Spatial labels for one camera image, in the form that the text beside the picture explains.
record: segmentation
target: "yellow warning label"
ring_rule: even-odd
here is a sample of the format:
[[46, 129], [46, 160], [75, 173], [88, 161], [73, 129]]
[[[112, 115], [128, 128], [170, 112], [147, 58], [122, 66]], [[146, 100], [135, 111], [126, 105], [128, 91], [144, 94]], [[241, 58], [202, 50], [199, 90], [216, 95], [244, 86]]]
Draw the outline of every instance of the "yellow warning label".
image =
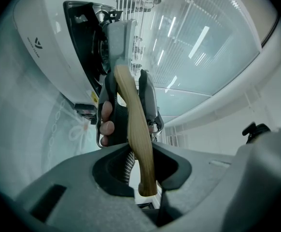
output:
[[91, 92], [91, 99], [96, 105], [98, 104], [98, 97], [93, 91]]

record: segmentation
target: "curved wooden handle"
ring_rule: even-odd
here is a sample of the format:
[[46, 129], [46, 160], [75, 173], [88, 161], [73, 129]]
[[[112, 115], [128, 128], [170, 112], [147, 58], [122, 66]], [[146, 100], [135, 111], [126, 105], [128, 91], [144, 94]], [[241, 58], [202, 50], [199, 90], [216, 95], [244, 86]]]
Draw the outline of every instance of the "curved wooden handle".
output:
[[128, 109], [127, 138], [140, 163], [139, 193], [144, 197], [156, 195], [152, 143], [134, 78], [128, 66], [124, 65], [115, 67], [114, 76], [120, 88], [120, 95], [125, 100]]

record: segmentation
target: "wood grain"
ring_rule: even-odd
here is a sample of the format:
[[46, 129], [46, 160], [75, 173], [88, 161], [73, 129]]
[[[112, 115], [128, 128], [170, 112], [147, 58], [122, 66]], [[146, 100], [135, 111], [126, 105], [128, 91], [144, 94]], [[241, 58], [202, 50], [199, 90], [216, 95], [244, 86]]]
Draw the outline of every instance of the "wood grain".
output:
[[144, 197], [156, 195], [152, 143], [134, 78], [124, 65], [115, 67], [114, 76], [128, 109], [127, 138], [140, 164], [139, 193]]

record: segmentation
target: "human hand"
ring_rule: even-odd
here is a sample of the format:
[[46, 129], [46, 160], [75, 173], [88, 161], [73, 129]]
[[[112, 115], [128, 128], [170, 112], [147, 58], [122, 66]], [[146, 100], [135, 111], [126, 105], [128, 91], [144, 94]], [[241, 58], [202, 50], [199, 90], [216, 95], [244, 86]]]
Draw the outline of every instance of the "human hand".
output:
[[110, 115], [112, 114], [112, 104], [109, 101], [104, 102], [101, 111], [102, 125], [100, 127], [100, 133], [103, 135], [101, 139], [101, 145], [108, 145], [108, 137], [115, 130], [115, 125], [112, 121], [109, 121]]

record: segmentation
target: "white machine casing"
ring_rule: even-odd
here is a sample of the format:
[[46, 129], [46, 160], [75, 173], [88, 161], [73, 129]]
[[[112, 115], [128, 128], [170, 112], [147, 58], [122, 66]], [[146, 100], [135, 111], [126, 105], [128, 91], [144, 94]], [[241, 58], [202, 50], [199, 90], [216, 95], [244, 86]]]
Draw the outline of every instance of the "white machine casing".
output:
[[98, 95], [74, 49], [63, 3], [85, 1], [116, 7], [114, 0], [19, 0], [15, 26], [31, 56], [53, 85], [74, 104], [97, 107]]

